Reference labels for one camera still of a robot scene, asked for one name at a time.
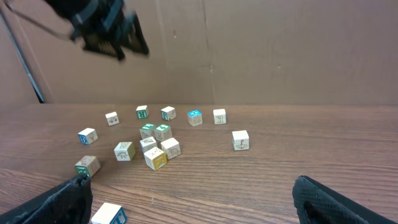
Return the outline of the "green top block number 4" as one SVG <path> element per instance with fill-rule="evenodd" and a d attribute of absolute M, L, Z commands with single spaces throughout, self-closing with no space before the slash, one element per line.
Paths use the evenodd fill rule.
<path fill-rule="evenodd" d="M 172 130 L 171 127 L 167 124 L 161 124 L 154 129 L 155 131 L 155 138 L 158 141 L 165 141 L 172 137 Z"/>

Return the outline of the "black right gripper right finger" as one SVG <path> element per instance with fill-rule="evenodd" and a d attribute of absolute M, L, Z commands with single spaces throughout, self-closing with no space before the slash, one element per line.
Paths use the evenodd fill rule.
<path fill-rule="evenodd" d="M 292 196 L 300 224 L 397 224 L 306 175 L 295 180 Z"/>

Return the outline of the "wooden block green bottom side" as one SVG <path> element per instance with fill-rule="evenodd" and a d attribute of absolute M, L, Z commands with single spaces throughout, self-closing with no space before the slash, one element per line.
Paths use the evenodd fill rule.
<path fill-rule="evenodd" d="M 85 174 L 92 178 L 101 168 L 100 162 L 96 156 L 84 156 L 75 164 L 78 174 Z"/>

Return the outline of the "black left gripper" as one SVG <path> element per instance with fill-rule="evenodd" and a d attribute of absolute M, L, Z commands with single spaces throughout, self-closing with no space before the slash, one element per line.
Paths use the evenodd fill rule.
<path fill-rule="evenodd" d="M 81 37 L 83 50 L 123 60 L 123 48 L 149 55 L 135 11 L 126 14 L 123 0 L 51 0 L 46 2 L 58 16 L 70 21 L 71 40 Z"/>

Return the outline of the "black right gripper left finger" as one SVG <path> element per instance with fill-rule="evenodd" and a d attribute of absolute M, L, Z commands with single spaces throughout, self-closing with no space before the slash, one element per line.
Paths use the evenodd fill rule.
<path fill-rule="evenodd" d="M 2 214 L 1 223 L 87 224 L 90 222 L 92 203 L 91 178 L 85 174 L 78 174 Z"/>

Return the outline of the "wooden block yellow side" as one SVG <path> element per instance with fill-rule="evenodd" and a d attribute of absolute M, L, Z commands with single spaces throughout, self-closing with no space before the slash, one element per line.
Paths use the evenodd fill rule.
<path fill-rule="evenodd" d="M 146 164 L 152 170 L 158 170 L 167 164 L 166 153 L 158 147 L 153 147 L 152 149 L 146 151 L 144 153 L 144 158 L 146 160 Z"/>

